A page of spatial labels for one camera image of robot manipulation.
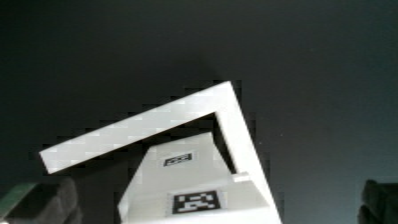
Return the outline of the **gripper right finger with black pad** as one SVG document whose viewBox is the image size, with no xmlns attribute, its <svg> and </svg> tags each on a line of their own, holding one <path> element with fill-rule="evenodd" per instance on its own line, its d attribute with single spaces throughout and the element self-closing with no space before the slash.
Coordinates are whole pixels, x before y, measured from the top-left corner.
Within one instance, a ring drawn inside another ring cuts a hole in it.
<svg viewBox="0 0 398 224">
<path fill-rule="evenodd" d="M 367 181 L 360 208 L 360 224 L 398 224 L 398 183 Z"/>
</svg>

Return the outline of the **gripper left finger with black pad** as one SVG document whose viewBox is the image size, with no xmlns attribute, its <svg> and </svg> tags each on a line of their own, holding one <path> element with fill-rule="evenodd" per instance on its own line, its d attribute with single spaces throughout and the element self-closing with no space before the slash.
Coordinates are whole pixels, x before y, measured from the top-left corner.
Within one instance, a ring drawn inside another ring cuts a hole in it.
<svg viewBox="0 0 398 224">
<path fill-rule="evenodd" d="M 0 198 L 0 224 L 82 224 L 77 185 L 22 183 Z"/>
</svg>

